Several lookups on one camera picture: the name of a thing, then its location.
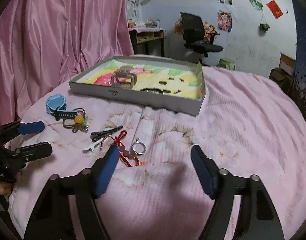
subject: gray box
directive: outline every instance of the gray box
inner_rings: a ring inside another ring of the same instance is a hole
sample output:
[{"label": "gray box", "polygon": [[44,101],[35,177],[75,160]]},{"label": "gray box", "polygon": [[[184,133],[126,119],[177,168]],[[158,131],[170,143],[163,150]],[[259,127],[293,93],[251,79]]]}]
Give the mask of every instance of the gray box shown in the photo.
[{"label": "gray box", "polygon": [[167,94],[154,94],[144,91],[135,91],[130,89],[123,89],[120,87],[109,87],[102,85],[84,84],[77,83],[80,79],[87,79],[91,75],[91,72],[98,66],[106,67],[111,60],[117,60],[125,64],[144,64],[152,65],[156,67],[167,67],[180,70],[192,70],[193,68],[198,68],[198,64],[171,60],[166,58],[155,58],[155,57],[111,57],[105,61],[102,61],[95,66],[89,68],[88,70],[80,73],[69,81],[71,91],[73,93],[95,96],[107,99],[114,99],[125,101],[128,103],[135,103],[144,106],[151,106],[154,108],[165,108],[175,112],[182,112],[186,114],[198,115],[200,108],[202,106],[203,100],[205,98],[205,82],[204,76],[202,74],[202,84],[201,84],[201,96],[200,99],[183,98]]}]

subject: bed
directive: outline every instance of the bed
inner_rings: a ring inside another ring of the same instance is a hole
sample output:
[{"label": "bed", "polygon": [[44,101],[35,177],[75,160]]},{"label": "bed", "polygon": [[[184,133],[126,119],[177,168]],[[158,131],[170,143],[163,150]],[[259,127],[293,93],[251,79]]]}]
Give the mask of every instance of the bed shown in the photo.
[{"label": "bed", "polygon": [[[119,161],[108,190],[99,200],[101,217],[112,239],[197,239],[212,201],[200,187],[190,160],[190,148],[199,144],[219,168],[237,176],[258,174],[279,215],[285,239],[306,218],[306,122],[299,109],[272,81],[248,73],[216,67],[203,68],[207,95],[198,116],[165,109],[74,95],[67,82],[35,103],[24,122],[42,121],[45,130],[18,138],[11,147],[48,141],[50,157],[21,170],[10,196],[9,213],[17,231],[26,224],[42,188],[56,173],[72,176],[91,167],[109,147],[86,157],[82,148],[89,133],[62,127],[45,111],[45,101],[60,93],[69,108],[83,106],[90,131],[123,125],[128,148],[135,137],[146,145],[141,165]],[[232,239],[239,210],[235,198],[225,239]],[[76,234],[83,239],[78,221]]]}]

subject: yellow bead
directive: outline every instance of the yellow bead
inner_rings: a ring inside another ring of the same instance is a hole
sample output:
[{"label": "yellow bead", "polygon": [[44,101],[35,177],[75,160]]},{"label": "yellow bead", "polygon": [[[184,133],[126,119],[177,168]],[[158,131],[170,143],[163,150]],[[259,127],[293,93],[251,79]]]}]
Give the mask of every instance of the yellow bead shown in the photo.
[{"label": "yellow bead", "polygon": [[74,122],[75,122],[76,124],[83,124],[83,122],[84,122],[83,116],[81,116],[81,115],[75,116],[75,117],[74,117]]}]

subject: silver ring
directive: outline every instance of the silver ring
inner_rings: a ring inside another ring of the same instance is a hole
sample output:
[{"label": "silver ring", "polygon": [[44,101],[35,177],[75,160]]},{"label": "silver ring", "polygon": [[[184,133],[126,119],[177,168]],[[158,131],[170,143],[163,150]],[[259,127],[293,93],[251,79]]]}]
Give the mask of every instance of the silver ring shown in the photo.
[{"label": "silver ring", "polygon": [[[141,156],[143,155],[145,152],[146,152],[146,146],[144,143],[140,142],[138,138],[135,138],[136,139],[136,142],[134,142],[132,145],[131,145],[131,150],[133,151],[133,153],[136,154],[136,156]],[[137,144],[140,144],[143,146],[143,151],[142,152],[137,152],[134,150],[134,146],[136,146]]]}]

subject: braided red cord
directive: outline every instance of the braided red cord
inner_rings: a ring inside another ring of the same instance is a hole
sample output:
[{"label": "braided red cord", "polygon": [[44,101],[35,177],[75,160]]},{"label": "braided red cord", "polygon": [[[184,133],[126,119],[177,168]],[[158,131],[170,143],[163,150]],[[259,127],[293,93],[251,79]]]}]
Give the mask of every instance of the braided red cord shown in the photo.
[{"label": "braided red cord", "polygon": [[[122,146],[124,149],[125,149],[125,146],[124,146],[124,144],[121,142],[121,140],[123,139],[123,138],[125,138],[126,137],[126,135],[127,135],[127,132],[125,131],[125,130],[122,130],[121,132],[120,132],[120,134],[119,134],[119,136],[115,136],[115,137],[112,137],[112,136],[106,136],[104,139],[103,139],[103,141],[101,142],[101,149],[102,149],[102,146],[103,146],[103,142],[105,141],[105,139],[106,138],[108,138],[108,137],[110,137],[110,138],[112,138],[113,139],[113,141],[114,141],[114,144],[120,149],[120,146]],[[134,158],[134,160],[135,160],[135,165],[133,166],[133,165],[131,165],[129,162],[128,162],[128,160],[123,156],[123,154],[121,154],[120,153],[120,159],[122,160],[122,162],[124,162],[125,163],[125,165],[126,166],[128,166],[128,167],[135,167],[135,166],[139,166],[140,165],[140,161],[139,161],[139,159],[138,159],[138,157],[135,157]]]}]

